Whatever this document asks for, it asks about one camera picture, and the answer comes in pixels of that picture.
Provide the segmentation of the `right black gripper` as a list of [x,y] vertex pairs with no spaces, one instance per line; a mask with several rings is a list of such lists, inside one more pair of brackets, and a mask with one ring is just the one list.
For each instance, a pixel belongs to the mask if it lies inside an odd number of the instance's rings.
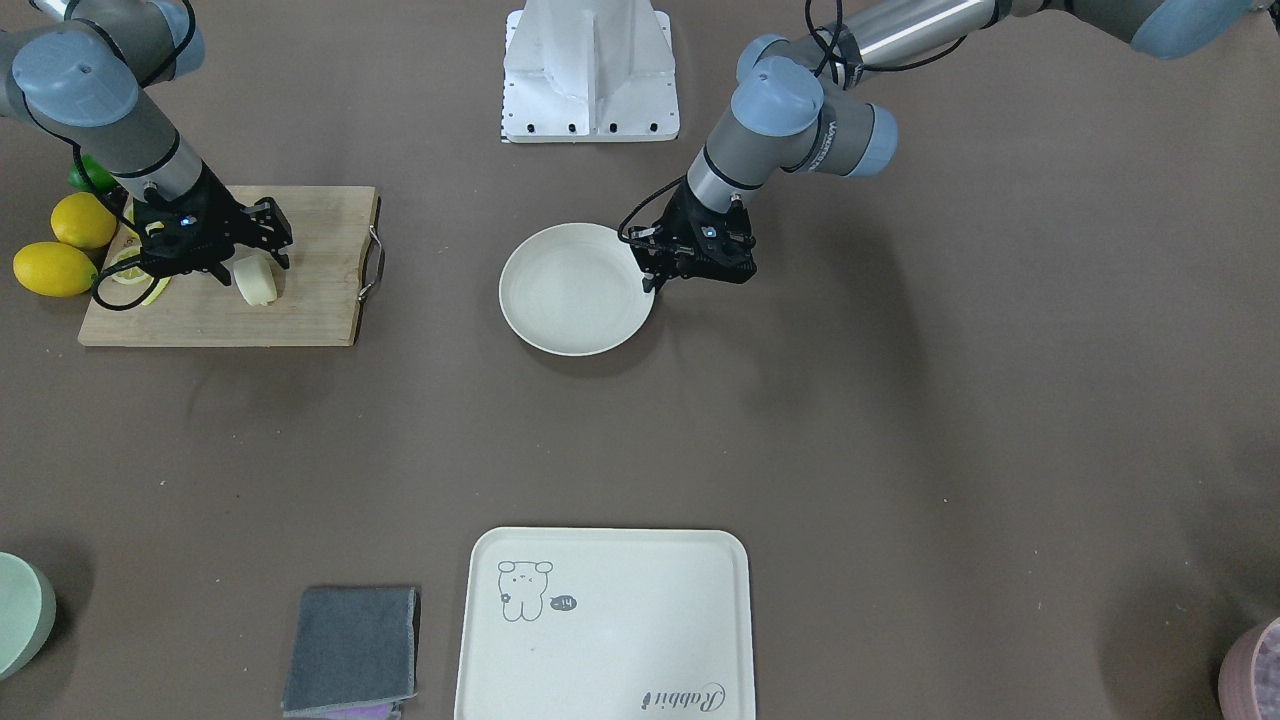
[[230,287],[233,275],[225,264],[237,245],[266,251],[280,269],[291,269],[287,250],[294,242],[293,233],[276,200],[268,196],[246,206],[206,165],[177,199],[146,190],[133,201],[133,223],[140,232],[142,269],[152,277],[202,272]]

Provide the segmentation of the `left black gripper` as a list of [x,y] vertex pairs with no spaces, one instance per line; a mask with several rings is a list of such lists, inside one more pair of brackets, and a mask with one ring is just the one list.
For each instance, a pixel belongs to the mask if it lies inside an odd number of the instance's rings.
[[658,222],[636,227],[636,263],[643,292],[658,295],[668,281],[703,278],[741,284],[756,273],[755,237],[746,208],[736,195],[730,209],[708,209],[680,178],[662,188],[675,193]]

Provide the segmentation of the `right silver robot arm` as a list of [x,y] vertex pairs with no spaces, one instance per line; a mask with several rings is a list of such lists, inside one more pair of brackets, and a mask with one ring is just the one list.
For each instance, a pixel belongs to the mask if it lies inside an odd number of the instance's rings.
[[133,200],[140,252],[109,268],[154,278],[201,272],[229,284],[238,247],[288,269],[292,231],[274,199],[237,201],[148,96],[197,70],[188,1],[37,1],[51,26],[3,33],[3,115],[92,158]]

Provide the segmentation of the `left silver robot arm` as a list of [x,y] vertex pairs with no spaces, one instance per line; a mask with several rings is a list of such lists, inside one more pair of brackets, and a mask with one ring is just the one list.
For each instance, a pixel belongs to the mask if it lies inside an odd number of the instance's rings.
[[859,102],[864,79],[923,68],[1009,17],[1059,12],[1147,56],[1187,56],[1275,1],[881,1],[801,38],[763,35],[740,54],[736,86],[690,168],[664,187],[669,201],[649,225],[617,231],[657,293],[672,279],[741,284],[756,273],[748,205],[777,172],[870,177],[892,160],[899,124]]

